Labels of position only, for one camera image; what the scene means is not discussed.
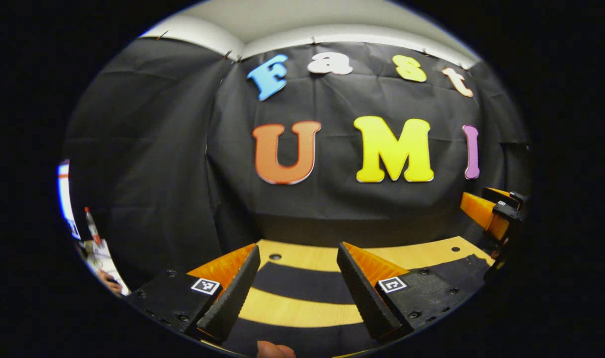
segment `orange letter u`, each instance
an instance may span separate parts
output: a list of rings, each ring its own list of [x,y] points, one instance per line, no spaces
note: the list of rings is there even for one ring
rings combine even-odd
[[[256,173],[270,184],[296,184],[306,179],[316,161],[316,132],[320,123],[298,122],[291,131],[298,134],[298,162],[290,167],[278,164],[278,138],[284,125],[266,124],[254,129],[256,138]]]

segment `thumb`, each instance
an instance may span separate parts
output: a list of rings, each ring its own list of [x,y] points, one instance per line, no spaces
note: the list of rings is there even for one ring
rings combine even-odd
[[[271,342],[258,341],[258,358],[295,358],[293,349],[285,346],[276,346]]]

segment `yellow letter m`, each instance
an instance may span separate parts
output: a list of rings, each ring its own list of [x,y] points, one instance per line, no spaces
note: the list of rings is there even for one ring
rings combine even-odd
[[[379,116],[361,116],[353,125],[362,132],[364,148],[362,170],[357,172],[357,181],[361,183],[379,183],[384,180],[384,171],[380,169],[380,158],[388,174],[396,181],[406,159],[409,167],[404,172],[406,181],[431,181],[434,173],[430,169],[428,154],[428,131],[430,125],[425,120],[412,118],[406,121],[400,135],[395,138],[393,131]]]

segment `colorful foam letter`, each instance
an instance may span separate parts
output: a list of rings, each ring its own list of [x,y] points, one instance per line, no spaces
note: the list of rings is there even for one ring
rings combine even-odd
[[[282,79],[287,73],[287,69],[282,65],[289,57],[286,55],[276,55],[266,63],[254,68],[247,74],[248,79],[253,79],[256,86],[259,87],[259,100],[265,100],[284,87],[287,83]]]
[[[254,129],[256,138],[256,173],[270,184],[296,184],[306,179],[316,161],[316,132],[319,122],[298,122],[291,131],[298,134],[298,162],[290,167],[278,164],[278,137],[284,125],[267,124]]]
[[[455,89],[459,91],[459,93],[465,95],[466,97],[472,97],[474,95],[472,93],[472,90],[466,88],[466,85],[463,84],[463,76],[455,72],[455,70],[453,70],[452,68],[445,68],[441,72],[443,72],[444,75],[448,76],[448,78],[452,82],[452,85],[455,86]]]
[[[421,70],[421,65],[412,57],[402,55],[393,56],[393,63],[397,65],[397,73],[405,80],[416,82],[426,81],[426,74]]]
[[[313,73],[334,73],[336,75],[347,75],[353,72],[353,67],[348,65],[348,56],[339,52],[323,52],[311,57],[315,60],[307,65],[307,70]]]
[[[400,177],[407,157],[409,168],[404,172],[406,181],[431,181],[434,178],[428,154],[430,125],[425,120],[407,120],[400,140],[395,138],[384,119],[379,116],[361,116],[353,125],[362,132],[364,148],[362,170],[356,174],[357,181],[379,183],[384,180],[380,158],[393,181]]]
[[[479,149],[477,147],[479,131],[471,125],[464,125],[461,129],[466,134],[466,143],[468,143],[468,166],[464,175],[466,179],[477,179],[479,177]]]

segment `black cloth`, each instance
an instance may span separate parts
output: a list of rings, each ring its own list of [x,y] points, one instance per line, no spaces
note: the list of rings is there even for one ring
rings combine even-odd
[[[341,52],[348,75],[307,70],[314,54]],[[277,54],[288,61],[284,89],[259,101],[247,74]],[[394,55],[413,57],[423,83],[402,79]],[[443,68],[464,75],[464,97]],[[395,136],[404,122],[430,124],[434,179],[359,183],[359,116],[384,118]],[[295,185],[257,176],[252,131],[282,124],[278,159],[293,165],[291,125],[321,122],[313,172]],[[73,113],[64,145],[73,212],[84,240],[84,207],[110,244],[130,287],[155,272],[190,270],[260,238],[335,247],[389,247],[463,235],[473,221],[463,192],[483,186],[529,193],[529,141],[516,107],[482,63],[469,71],[414,50],[324,43],[273,50],[233,63],[200,46],[137,39],[98,74]],[[477,179],[464,177],[463,125],[479,130]]]

